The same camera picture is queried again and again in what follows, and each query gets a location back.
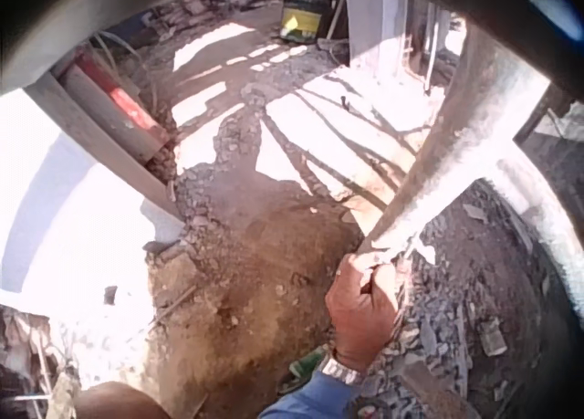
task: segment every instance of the wristwatch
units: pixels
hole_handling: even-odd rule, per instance
[[[365,376],[358,371],[348,368],[335,360],[335,357],[328,353],[325,359],[318,365],[318,371],[334,379],[344,382],[347,385],[361,385]]]

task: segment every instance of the man's hand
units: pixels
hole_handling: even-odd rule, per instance
[[[365,372],[390,340],[397,314],[395,269],[379,266],[377,255],[346,255],[327,293],[336,330],[335,359]]]

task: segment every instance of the blue sleeve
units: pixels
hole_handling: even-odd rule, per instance
[[[349,386],[321,372],[314,372],[307,385],[270,405],[259,417],[340,418],[347,404],[358,394],[358,387]]]

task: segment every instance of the wooden plank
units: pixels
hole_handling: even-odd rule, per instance
[[[164,145],[160,135],[140,128],[78,65],[69,67],[60,82],[91,119],[140,164]]]
[[[25,92],[86,152],[154,204],[182,221],[162,182],[111,139],[50,73],[25,88]]]
[[[421,361],[405,366],[401,382],[436,419],[480,419],[481,416],[466,400],[448,390]]]

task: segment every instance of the metal frame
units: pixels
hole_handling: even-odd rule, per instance
[[[584,252],[544,176],[513,142],[549,80],[477,27],[399,192],[360,247],[392,258],[472,182],[486,178],[531,225],[584,319]]]

